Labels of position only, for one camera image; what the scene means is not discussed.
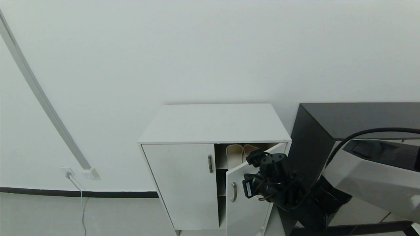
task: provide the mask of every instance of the black cable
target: black cable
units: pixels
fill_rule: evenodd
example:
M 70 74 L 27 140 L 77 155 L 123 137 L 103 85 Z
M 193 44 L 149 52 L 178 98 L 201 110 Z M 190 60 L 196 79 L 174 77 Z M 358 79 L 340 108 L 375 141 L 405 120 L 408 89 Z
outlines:
M 382 223 L 382 221 L 384 221 L 390 214 L 391 214 L 391 212 L 388 213 L 384 218 L 382 218 L 382 220 L 380 220 L 379 223 Z
M 391 128 L 371 128 L 371 129 L 366 129 L 366 130 L 363 130 L 363 131 L 359 131 L 359 132 L 354 133 L 354 134 L 348 136 L 347 138 L 343 139 L 336 146 L 336 148 L 332 151 L 332 153 L 328 157 L 326 166 L 332 161 L 333 157 L 337 154 L 337 152 L 340 150 L 340 148 L 345 143 L 347 143 L 348 141 L 354 139 L 357 136 L 363 135 L 363 134 L 380 133 L 380 132 L 403 132 L 403 133 L 420 134 L 420 129 L 416 129 L 416 128 L 396 128 L 396 127 L 391 127 Z

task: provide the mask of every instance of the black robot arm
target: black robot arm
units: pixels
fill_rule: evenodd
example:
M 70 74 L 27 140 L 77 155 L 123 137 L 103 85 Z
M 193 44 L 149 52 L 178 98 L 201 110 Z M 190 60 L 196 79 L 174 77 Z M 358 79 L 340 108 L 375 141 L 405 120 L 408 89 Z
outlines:
M 325 230 L 338 209 L 352 197 L 333 188 L 323 176 L 310 191 L 305 191 L 301 184 L 304 175 L 289 173 L 286 160 L 287 156 L 281 153 L 269 154 L 261 149 L 251 152 L 247 162 L 260 171 L 244 175 L 245 196 L 259 195 L 260 201 L 276 204 L 305 228 Z

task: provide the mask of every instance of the wall outlet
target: wall outlet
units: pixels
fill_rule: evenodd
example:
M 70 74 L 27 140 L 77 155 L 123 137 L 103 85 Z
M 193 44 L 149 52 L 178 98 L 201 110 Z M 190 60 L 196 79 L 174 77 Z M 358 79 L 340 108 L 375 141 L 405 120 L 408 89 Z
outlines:
M 98 172 L 95 170 L 95 168 L 90 168 L 90 170 L 83 170 L 81 174 L 86 179 L 99 179 Z
M 60 166 L 61 171 L 64 173 L 64 176 L 66 175 L 67 171 L 71 173 L 71 175 L 74 175 L 74 172 L 71 170 L 70 167 L 64 167 L 64 166 Z

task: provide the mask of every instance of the floor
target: floor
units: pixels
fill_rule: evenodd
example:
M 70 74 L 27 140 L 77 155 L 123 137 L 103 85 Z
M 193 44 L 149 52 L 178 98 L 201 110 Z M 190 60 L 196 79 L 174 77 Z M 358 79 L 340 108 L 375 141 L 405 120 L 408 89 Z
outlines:
M 166 236 L 173 229 L 159 199 L 84 199 L 87 236 Z M 82 236 L 80 199 L 22 194 L 0 194 L 1 236 Z M 273 212 L 266 236 L 281 236 Z M 221 236 L 223 231 L 184 231 L 180 236 Z M 403 232 L 377 234 L 405 236 Z

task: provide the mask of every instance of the shoe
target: shoe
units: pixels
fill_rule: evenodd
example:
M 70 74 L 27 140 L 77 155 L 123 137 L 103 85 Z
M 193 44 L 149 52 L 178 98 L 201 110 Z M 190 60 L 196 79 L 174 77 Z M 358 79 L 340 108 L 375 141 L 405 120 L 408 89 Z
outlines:
M 232 144 L 226 148 L 226 161 L 228 163 L 228 170 L 242 164 L 243 153 L 244 148 L 239 144 Z
M 258 150 L 259 148 L 258 147 L 255 147 L 255 146 L 252 146 L 252 145 L 250 145 L 250 144 L 245 144 L 244 145 L 244 154 L 243 154 L 243 156 L 242 156 L 242 162 L 244 163 L 244 162 L 247 162 L 247 157 L 249 156 L 249 154 L 252 152 L 252 151 L 255 151 L 255 150 Z

